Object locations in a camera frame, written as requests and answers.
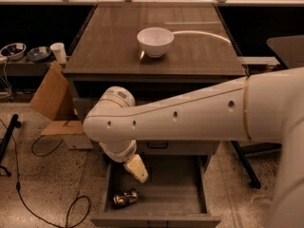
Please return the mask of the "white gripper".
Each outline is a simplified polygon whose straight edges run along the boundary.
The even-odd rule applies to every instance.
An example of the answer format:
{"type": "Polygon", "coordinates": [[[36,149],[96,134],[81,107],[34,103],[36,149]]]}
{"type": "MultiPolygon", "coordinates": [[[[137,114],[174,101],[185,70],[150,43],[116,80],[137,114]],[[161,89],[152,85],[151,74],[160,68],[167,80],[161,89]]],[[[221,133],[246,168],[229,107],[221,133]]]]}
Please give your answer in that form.
{"type": "Polygon", "coordinates": [[[100,142],[99,146],[114,162],[124,162],[124,168],[140,183],[148,178],[147,170],[139,154],[135,154],[137,144],[135,140],[122,142],[100,142]]]}

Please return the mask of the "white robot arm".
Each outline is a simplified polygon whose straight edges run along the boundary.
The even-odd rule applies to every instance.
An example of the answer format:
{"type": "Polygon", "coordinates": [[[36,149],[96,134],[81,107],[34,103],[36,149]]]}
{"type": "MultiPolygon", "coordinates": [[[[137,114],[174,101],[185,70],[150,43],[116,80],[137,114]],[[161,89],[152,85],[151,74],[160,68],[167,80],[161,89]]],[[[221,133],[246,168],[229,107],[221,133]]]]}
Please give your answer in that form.
{"type": "Polygon", "coordinates": [[[136,140],[281,143],[267,228],[304,228],[304,68],[242,77],[136,106],[109,89],[84,119],[84,131],[118,162],[136,140]]]}

